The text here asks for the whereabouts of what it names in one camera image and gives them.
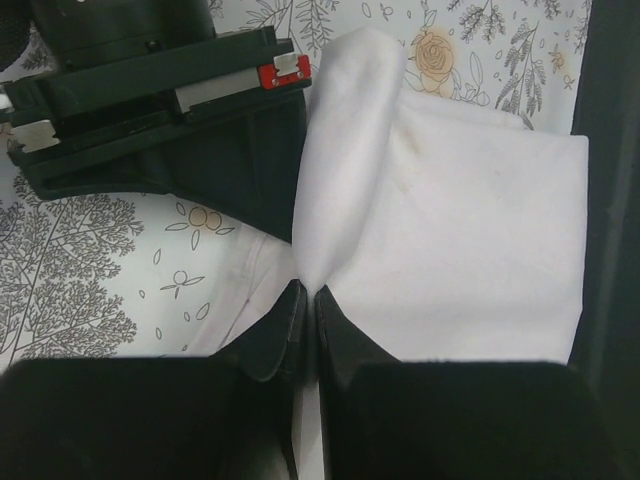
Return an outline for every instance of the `white fabric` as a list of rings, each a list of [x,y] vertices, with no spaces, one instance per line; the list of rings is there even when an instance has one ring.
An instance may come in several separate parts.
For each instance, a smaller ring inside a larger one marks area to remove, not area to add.
[[[581,311],[587,140],[399,96],[404,58],[372,30],[325,49],[294,219],[300,278],[311,293],[326,282],[401,359],[566,362]],[[300,477],[319,479],[317,400],[305,402]]]

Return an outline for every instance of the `black cylinder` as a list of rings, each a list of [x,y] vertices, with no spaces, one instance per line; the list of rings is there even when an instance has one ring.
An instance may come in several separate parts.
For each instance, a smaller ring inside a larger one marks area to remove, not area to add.
[[[30,0],[63,69],[82,69],[206,40],[207,0]]]

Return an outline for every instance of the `floral pattern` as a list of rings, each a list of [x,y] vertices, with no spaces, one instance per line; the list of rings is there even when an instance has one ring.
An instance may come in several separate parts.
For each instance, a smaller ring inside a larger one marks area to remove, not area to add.
[[[332,39],[381,29],[407,48],[406,88],[570,131],[591,0],[206,1],[217,31],[273,26],[315,71]],[[0,81],[51,66],[33,30]],[[36,356],[180,354],[214,321],[216,268],[238,222],[169,196],[42,202],[17,173],[0,152],[0,368]]]

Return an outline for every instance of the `orange flower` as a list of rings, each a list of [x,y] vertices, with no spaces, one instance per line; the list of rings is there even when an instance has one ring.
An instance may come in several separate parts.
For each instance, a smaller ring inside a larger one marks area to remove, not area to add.
[[[416,46],[416,66],[420,70],[422,85],[428,92],[436,92],[449,78],[453,68],[451,44],[443,37],[430,32],[419,34],[412,45]]]

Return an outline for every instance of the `white cloth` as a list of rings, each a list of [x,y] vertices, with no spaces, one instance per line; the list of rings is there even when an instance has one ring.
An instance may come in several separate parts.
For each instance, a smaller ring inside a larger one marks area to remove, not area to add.
[[[327,283],[404,360],[566,362],[582,308],[587,140],[399,95],[405,59],[372,30],[324,51],[296,200],[300,278],[312,294]],[[304,479],[323,477],[314,414],[303,408]]]

